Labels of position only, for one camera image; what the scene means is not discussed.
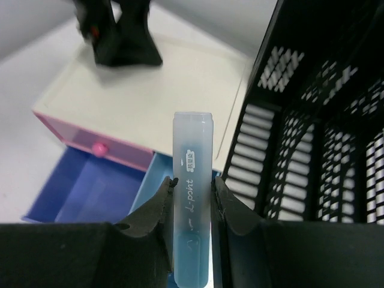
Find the pink drawer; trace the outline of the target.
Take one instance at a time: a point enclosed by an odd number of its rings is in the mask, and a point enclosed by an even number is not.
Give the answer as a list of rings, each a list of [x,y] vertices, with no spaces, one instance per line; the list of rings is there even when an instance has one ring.
[[[140,171],[147,171],[154,152],[148,148],[106,137],[85,128],[34,111],[34,115],[65,145]]]

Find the purple wide drawer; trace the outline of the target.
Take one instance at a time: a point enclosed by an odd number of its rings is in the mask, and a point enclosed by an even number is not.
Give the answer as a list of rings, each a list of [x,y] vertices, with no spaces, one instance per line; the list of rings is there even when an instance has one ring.
[[[23,220],[117,223],[136,198],[143,171],[67,148]]]

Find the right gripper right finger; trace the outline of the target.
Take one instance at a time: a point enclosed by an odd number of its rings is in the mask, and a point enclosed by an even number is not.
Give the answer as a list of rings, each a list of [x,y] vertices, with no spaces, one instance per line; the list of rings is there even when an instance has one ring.
[[[382,287],[383,227],[260,217],[211,186],[215,287]]]

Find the white drawer cabinet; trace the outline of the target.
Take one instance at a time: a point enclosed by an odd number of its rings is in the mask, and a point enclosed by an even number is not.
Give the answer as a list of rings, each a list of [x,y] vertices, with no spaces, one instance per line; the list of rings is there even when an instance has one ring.
[[[223,171],[245,97],[250,63],[236,53],[156,35],[160,67],[96,66],[81,45],[33,112],[153,152],[172,154],[176,112],[209,112],[213,168]]]

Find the black mesh file organizer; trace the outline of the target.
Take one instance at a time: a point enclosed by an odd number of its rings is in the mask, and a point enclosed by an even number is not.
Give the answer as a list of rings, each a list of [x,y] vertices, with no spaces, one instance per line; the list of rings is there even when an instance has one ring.
[[[261,217],[383,224],[383,2],[278,1],[223,172]]]

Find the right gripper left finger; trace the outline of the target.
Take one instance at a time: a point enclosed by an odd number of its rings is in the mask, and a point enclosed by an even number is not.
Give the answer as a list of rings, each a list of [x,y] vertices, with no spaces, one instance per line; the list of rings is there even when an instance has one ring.
[[[166,287],[177,183],[116,224],[3,224],[1,286]]]

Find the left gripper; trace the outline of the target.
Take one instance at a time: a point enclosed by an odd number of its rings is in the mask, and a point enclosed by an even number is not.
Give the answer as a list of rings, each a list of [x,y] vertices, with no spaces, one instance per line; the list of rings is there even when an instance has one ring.
[[[121,8],[115,20],[112,1],[74,1],[78,30],[93,49],[97,65],[124,67],[161,66],[163,59],[148,28],[149,1],[116,1]]]

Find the blue highlighter pen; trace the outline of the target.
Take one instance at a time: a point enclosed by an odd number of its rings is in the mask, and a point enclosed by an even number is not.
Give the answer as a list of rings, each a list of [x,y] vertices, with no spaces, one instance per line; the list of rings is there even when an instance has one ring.
[[[173,119],[174,278],[178,287],[205,287],[209,275],[214,123],[210,113]]]

